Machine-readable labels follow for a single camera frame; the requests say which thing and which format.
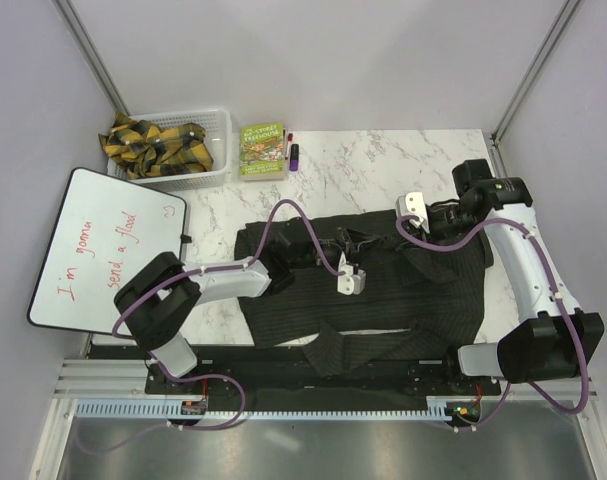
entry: metal floor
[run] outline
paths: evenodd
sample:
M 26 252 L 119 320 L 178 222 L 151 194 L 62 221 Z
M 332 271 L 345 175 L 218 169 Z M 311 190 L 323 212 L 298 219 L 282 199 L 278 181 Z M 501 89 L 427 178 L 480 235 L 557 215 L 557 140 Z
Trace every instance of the metal floor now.
M 493 406 L 483 403 L 487 411 Z M 75 422 L 79 438 L 95 449 L 157 423 Z M 58 478 L 584 480 L 595 476 L 576 419 L 542 404 L 508 403 L 475 433 L 454 434 L 421 422 L 256 420 L 221 432 L 163 429 L 102 457 L 80 452 L 70 440 Z

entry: black bracket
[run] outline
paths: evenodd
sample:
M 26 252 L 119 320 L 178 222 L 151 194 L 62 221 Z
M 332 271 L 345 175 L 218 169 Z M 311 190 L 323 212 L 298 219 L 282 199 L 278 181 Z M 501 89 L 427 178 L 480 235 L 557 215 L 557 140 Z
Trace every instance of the black bracket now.
M 114 296 L 114 304 L 123 313 L 145 293 L 160 283 L 183 272 L 183 263 L 172 252 L 164 252 L 148 263 Z M 163 300 L 152 296 L 126 320 L 134 340 L 146 351 L 156 350 L 169 342 L 192 311 L 201 292 L 198 284 L 183 278 L 169 285 L 171 292 Z
M 442 360 L 373 360 L 347 374 L 319 377 L 300 347 L 199 346 L 199 365 L 192 375 L 223 374 L 235 378 L 247 393 L 247 410 L 381 411 L 424 409 L 426 397 L 499 395 L 488 377 L 466 377 Z M 200 383 L 174 383 L 158 366 L 150 366 L 148 395 L 200 395 Z M 227 382 L 207 384 L 208 408 L 238 408 L 239 396 Z
M 267 269 L 270 277 L 270 285 L 263 293 L 264 296 L 276 295 L 294 284 L 294 273 L 290 270 L 287 261 L 274 248 L 274 241 L 263 249 L 259 261 Z
M 589 362 L 605 327 L 598 313 L 577 310 L 570 315 Z M 501 339 L 498 359 L 511 383 L 573 378 L 579 374 L 576 350 L 563 317 L 530 318 Z
M 452 170 L 461 212 L 485 219 L 490 210 L 522 203 L 532 206 L 532 196 L 518 177 L 494 178 L 485 159 L 466 160 Z

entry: green book cover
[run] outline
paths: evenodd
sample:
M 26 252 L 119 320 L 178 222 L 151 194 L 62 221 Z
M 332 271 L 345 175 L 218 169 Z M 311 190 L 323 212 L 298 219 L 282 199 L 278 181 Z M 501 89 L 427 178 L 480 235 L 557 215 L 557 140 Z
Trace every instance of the green book cover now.
M 243 128 L 241 132 L 241 175 L 282 172 L 283 124 L 266 123 Z

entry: white cable tray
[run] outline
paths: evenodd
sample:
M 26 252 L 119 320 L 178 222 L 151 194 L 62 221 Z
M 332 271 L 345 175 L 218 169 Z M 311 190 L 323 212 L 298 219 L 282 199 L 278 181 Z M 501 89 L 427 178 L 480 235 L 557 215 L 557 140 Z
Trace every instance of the white cable tray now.
M 75 416 L 79 418 L 138 418 L 138 419 L 228 419 L 236 412 L 208 412 L 205 416 L 181 411 L 185 400 L 164 399 L 85 399 L 79 400 Z M 427 410 L 342 411 L 342 412 L 246 412 L 241 419 L 253 420 L 413 420 L 446 421 L 446 402 L 429 400 Z

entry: gray wall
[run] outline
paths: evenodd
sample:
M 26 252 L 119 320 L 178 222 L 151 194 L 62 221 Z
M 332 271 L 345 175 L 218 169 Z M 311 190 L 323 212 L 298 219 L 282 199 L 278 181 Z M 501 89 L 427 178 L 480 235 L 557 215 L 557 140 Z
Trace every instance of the gray wall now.
M 0 479 L 27 476 L 80 334 L 25 312 L 70 169 L 104 168 L 112 110 L 48 0 L 0 2 Z
M 605 321 L 591 374 L 607 410 L 607 0 L 583 2 L 502 147 L 561 275 Z
M 493 128 L 563 1 L 71 3 L 133 114 L 404 130 Z

